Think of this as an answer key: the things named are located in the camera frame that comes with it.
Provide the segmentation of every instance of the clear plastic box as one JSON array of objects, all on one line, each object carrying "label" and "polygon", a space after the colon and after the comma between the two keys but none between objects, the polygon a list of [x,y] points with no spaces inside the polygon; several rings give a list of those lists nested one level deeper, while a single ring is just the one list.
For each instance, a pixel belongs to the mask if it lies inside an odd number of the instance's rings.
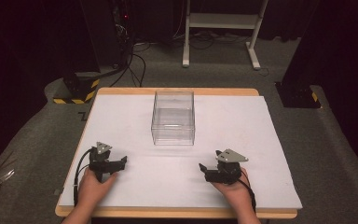
[{"label": "clear plastic box", "polygon": [[151,130],[155,145],[194,145],[194,92],[156,91]]}]

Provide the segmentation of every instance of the dark background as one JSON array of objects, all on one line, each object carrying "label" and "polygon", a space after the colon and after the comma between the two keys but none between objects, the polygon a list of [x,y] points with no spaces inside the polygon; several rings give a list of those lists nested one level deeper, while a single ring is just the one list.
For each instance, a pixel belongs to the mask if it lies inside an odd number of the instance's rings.
[{"label": "dark background", "polygon": [[[170,45],[180,24],[182,1],[131,3],[137,36]],[[232,5],[192,1],[196,12],[253,13],[259,6],[256,0],[235,0]],[[323,87],[358,155],[358,1],[325,0],[317,6],[316,0],[269,1],[259,37],[280,36],[287,41],[303,36],[290,71],[301,77],[309,72],[307,62],[312,61],[310,70],[315,78],[310,84]],[[44,88],[49,82],[98,67],[83,13],[75,0],[0,1],[0,154],[19,128],[44,106]],[[182,22],[179,34],[184,25]],[[74,40],[69,41],[73,45],[62,44],[67,38]],[[81,68],[76,67],[79,60],[73,60],[74,55],[83,62]]]}]

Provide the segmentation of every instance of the wooden table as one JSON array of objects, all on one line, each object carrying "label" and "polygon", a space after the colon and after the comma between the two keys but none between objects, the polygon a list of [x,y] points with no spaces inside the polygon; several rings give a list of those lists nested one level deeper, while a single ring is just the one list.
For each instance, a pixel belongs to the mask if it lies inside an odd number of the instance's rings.
[{"label": "wooden table", "polygon": [[[84,147],[81,148],[82,145],[85,143],[82,141],[84,140],[85,136],[90,135],[87,132],[87,129],[90,128],[90,123],[93,116],[96,116],[94,113],[96,112],[97,106],[102,106],[101,102],[97,103],[100,96],[105,95],[154,95],[155,91],[157,90],[164,90],[164,91],[193,91],[195,94],[195,98],[197,95],[216,95],[216,96],[258,96],[258,91],[254,89],[216,89],[216,88],[101,88],[99,89],[96,100],[94,102],[93,108],[90,111],[88,123],[86,124],[85,131],[83,132],[82,139],[79,143],[79,147],[76,151],[74,156],[74,160],[71,165],[71,169],[68,173],[67,179],[65,181],[65,187],[70,189],[73,184],[73,174],[76,169],[78,158],[82,156],[85,149]],[[195,103],[195,109],[197,112],[197,100]],[[214,150],[211,150],[211,157],[214,157]],[[122,171],[123,174],[120,174],[121,177],[127,176],[130,172],[132,167],[127,166],[126,170]],[[56,214],[60,217],[66,217],[73,209],[73,204],[64,204],[64,199],[62,195],[59,199],[59,202],[56,206]],[[256,214],[259,218],[264,219],[273,219],[273,218],[294,218],[297,215],[297,209],[301,208],[301,204],[297,208],[259,208],[256,209]],[[174,218],[233,218],[235,217],[234,212],[229,207],[169,207],[169,206],[105,206],[101,205],[97,207],[93,213],[94,217],[174,217]]]}]

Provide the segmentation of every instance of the human hand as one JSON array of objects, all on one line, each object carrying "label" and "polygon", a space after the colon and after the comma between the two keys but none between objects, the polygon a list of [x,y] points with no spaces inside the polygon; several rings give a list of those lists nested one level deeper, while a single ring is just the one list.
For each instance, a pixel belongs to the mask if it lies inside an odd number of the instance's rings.
[{"label": "human hand", "polygon": [[115,183],[118,173],[113,173],[101,183],[95,173],[89,169],[83,174],[78,192],[78,204],[95,207]]},{"label": "human hand", "polygon": [[[242,175],[240,180],[250,188],[247,178],[248,174],[241,168]],[[239,181],[231,185],[212,183],[226,198],[237,214],[239,223],[260,223],[252,207],[252,197],[248,189]]]}]

